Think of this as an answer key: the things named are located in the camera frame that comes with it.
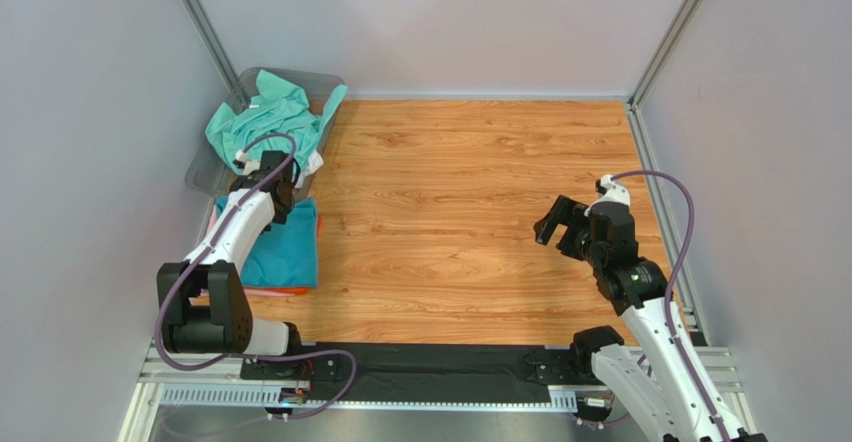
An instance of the plastic container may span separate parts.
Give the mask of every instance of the plastic container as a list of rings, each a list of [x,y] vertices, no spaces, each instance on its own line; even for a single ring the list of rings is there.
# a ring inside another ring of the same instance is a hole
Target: plastic container
[[[331,95],[331,91],[343,83],[343,79],[333,75],[253,67],[240,74],[239,85],[225,99],[225,103],[231,106],[235,114],[239,114],[245,110],[251,98],[258,94],[255,81],[257,80],[257,74],[261,70],[275,74],[282,79],[300,86],[305,90],[308,100],[311,102],[322,101],[320,107],[325,105],[325,102]],[[326,143],[328,143],[328,136],[331,134],[335,119],[337,119],[336,110],[332,114],[328,124],[326,124],[325,130],[320,137],[320,142],[317,146],[317,151],[320,154],[322,154]],[[189,165],[189,170],[186,172],[186,185],[190,189],[205,192],[211,197],[219,197],[228,193],[228,186],[233,175],[235,174],[231,168],[222,162],[222,159],[219,158],[219,155],[205,138],[204,143],[201,144],[201,148]],[[316,174],[307,176],[305,182],[302,184],[302,188],[295,191],[294,195],[297,202],[307,198],[314,175]]]

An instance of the blue folded cloth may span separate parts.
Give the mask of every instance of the blue folded cloth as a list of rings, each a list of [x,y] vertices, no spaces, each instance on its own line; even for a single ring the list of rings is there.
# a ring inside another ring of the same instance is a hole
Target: blue folded cloth
[[[296,162],[304,171],[308,167],[308,158],[319,145],[325,126],[346,95],[346,86],[335,87],[319,116],[308,111],[310,101],[301,87],[277,75],[261,70],[255,86],[258,95],[252,97],[249,107],[239,114],[235,114],[228,104],[219,106],[204,131],[207,140],[231,170],[242,173],[234,166],[238,150],[262,135],[289,134],[296,140]],[[266,139],[249,150],[249,159],[260,160],[264,150],[290,153],[290,141],[281,137]]]
[[[228,203],[216,200],[217,213]],[[257,238],[243,265],[240,279],[246,287],[293,288],[317,286],[317,204],[308,198],[295,205],[286,224],[271,224],[272,230]]]

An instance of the wooden floor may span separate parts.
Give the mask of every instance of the wooden floor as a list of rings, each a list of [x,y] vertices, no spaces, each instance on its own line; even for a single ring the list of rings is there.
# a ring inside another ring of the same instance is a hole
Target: wooden floor
[[[349,101],[313,185],[320,287],[252,297],[303,340],[568,344],[604,324],[635,344],[591,269],[533,241],[556,196],[639,167],[616,102]],[[666,266],[642,178],[640,253]]]

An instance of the white wall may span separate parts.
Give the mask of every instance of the white wall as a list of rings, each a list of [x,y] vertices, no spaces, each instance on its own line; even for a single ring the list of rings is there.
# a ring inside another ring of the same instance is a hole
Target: white wall
[[[225,95],[180,0],[0,0],[0,438],[115,440]]]
[[[202,0],[238,72],[358,96],[626,96],[682,0]]]
[[[849,440],[851,36],[852,0],[705,0],[642,109],[694,190],[712,339],[773,442]]]

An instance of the purple cable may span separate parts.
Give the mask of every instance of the purple cable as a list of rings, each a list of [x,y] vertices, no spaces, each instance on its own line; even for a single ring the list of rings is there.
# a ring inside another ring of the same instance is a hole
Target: purple cable
[[[263,142],[263,141],[264,141],[264,140],[266,140],[266,139],[271,139],[271,138],[273,138],[273,137],[286,137],[286,138],[290,139],[290,143],[292,143],[292,144],[293,144],[293,145],[292,145],[292,152],[293,152],[293,153],[296,153],[296,141],[293,139],[293,137],[291,137],[291,136],[289,136],[289,135],[287,135],[287,134],[279,134],[279,133],[274,133],[274,132],[273,132],[273,133],[271,133],[271,134],[261,135],[260,137],[258,137],[258,138],[256,138],[256,139],[252,140],[251,142],[249,142],[249,145],[247,145],[247,146],[246,146],[246,148],[245,148],[245,149],[243,149],[243,152],[245,152],[246,154],[248,154],[248,151],[249,151],[252,147],[254,147],[255,145],[257,145],[257,144],[259,144],[259,143],[261,143],[261,142]]]
[[[645,354],[642,354],[642,357],[639,357],[639,360],[637,360],[637,361],[636,361],[636,365],[641,366],[641,365],[642,365],[642,362],[645,362],[645,359],[647,359],[647,358],[648,358],[648,357],[647,357]],[[648,377],[650,377],[650,376],[651,376],[651,372],[652,372],[652,371],[653,371],[653,369],[652,369],[652,368],[651,368],[651,366],[649,365],[649,366],[648,366]]]
[[[570,414],[570,413],[569,413],[568,415],[569,415],[571,418],[573,418],[574,420],[577,420],[577,416],[576,416],[576,415],[574,415],[574,414]],[[604,428],[604,429],[612,429],[612,428],[614,428],[614,427],[618,427],[619,425],[624,424],[624,423],[625,423],[625,422],[627,422],[628,420],[630,420],[630,412],[625,412],[624,414],[622,414],[622,415],[621,415],[621,417],[619,417],[619,418],[617,418],[617,419],[615,419],[615,420],[612,420],[612,421],[604,421],[604,422],[603,422],[603,428]],[[598,422],[590,422],[590,421],[586,421],[586,420],[584,420],[584,421],[583,421],[583,425],[585,425],[586,427],[588,427],[588,428],[590,428],[590,429],[594,429],[594,430],[597,430],[597,429],[598,429]]]
[[[728,434],[728,429],[725,427],[722,415],[718,413],[718,410],[716,409],[716,404],[713,403],[713,398],[710,397],[710,393],[707,391],[707,387],[705,387],[704,384],[701,382],[701,378],[698,375],[698,371],[695,369],[695,365],[692,364],[692,361],[689,359],[689,355],[686,353],[686,347],[684,347],[683,341],[680,340],[680,337],[677,335],[677,329],[675,328],[674,318],[672,317],[672,311],[670,310],[674,294],[675,280],[677,279],[678,273],[680,273],[681,267],[683,267],[683,262],[686,259],[686,252],[687,250],[689,250],[689,243],[692,241],[692,231],[695,228],[695,204],[692,202],[692,195],[689,193],[689,190],[686,188],[686,186],[681,183],[681,181],[677,180],[676,178],[665,172],[660,172],[657,170],[631,170],[629,172],[623,172],[621,174],[612,176],[612,180],[615,181],[634,175],[651,175],[654,177],[666,179],[669,182],[673,183],[675,186],[677,186],[677,188],[680,189],[680,191],[683,193],[684,198],[686,199],[686,205],[689,213],[689,218],[686,224],[686,235],[683,238],[683,245],[680,248],[680,253],[677,256],[675,265],[674,267],[672,267],[672,274],[669,277],[669,282],[666,284],[666,324],[669,327],[669,334],[671,335],[672,340],[675,342],[675,346],[677,347],[677,350],[680,353],[680,357],[681,359],[683,359],[683,363],[684,365],[686,365],[686,369],[689,371],[689,376],[695,383],[695,387],[698,388],[698,392],[701,393],[701,398],[704,399],[704,404],[710,410],[712,416],[718,420],[716,426],[719,428],[719,434],[722,436],[722,439],[725,442],[731,442],[731,436]]]

